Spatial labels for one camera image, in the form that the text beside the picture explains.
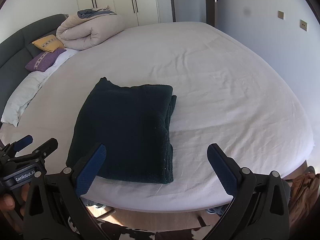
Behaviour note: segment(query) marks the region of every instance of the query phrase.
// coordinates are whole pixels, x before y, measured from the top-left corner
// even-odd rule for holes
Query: hand
[[[28,196],[28,190],[30,185],[27,183],[21,187],[21,197],[23,201],[27,201]],[[4,194],[0,197],[0,210],[2,211],[3,215],[6,217],[6,219],[9,221],[10,225],[18,232],[22,233],[22,228],[20,228],[10,217],[10,215],[7,213],[8,211],[13,210],[15,207],[15,203],[13,198],[9,194]],[[23,205],[20,209],[20,213],[22,216],[24,216],[25,212],[25,205]]]

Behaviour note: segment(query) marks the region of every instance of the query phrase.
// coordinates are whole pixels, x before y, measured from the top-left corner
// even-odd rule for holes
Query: wall socket
[[[300,20],[300,28],[307,31],[308,24],[305,21]]]
[[[284,12],[278,11],[278,17],[284,20]]]

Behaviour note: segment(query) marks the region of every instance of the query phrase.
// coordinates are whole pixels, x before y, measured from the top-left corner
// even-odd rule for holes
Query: blue gripper pad
[[[208,150],[207,150],[208,161],[210,162],[214,172],[217,174],[226,193],[228,195],[235,197],[238,192],[237,178],[233,174],[232,170],[229,168],[228,164],[223,159],[223,157],[220,155],[220,153],[218,152],[218,150],[215,148],[214,145],[215,144],[211,144],[208,147]],[[221,152],[225,156],[226,160],[231,159],[231,158],[228,158],[223,153],[222,150],[221,150]]]
[[[78,197],[88,192],[106,157],[106,147],[100,144],[76,178],[75,192]]]
[[[14,143],[13,150],[15,152],[19,152],[28,145],[30,145],[33,142],[33,138],[31,135],[27,135],[26,137],[20,139],[19,141]]]

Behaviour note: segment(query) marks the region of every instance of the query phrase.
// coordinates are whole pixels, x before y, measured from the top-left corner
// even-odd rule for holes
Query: purple pillow
[[[56,61],[57,57],[65,52],[65,49],[56,49],[54,52],[41,52],[33,60],[31,60],[25,68],[31,72],[33,71],[46,71]]]

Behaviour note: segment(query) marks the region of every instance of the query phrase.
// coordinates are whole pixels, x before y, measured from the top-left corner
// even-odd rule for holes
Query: fingernail
[[[5,194],[3,196],[3,200],[8,208],[14,207],[14,200],[12,199],[12,197],[9,194]]]

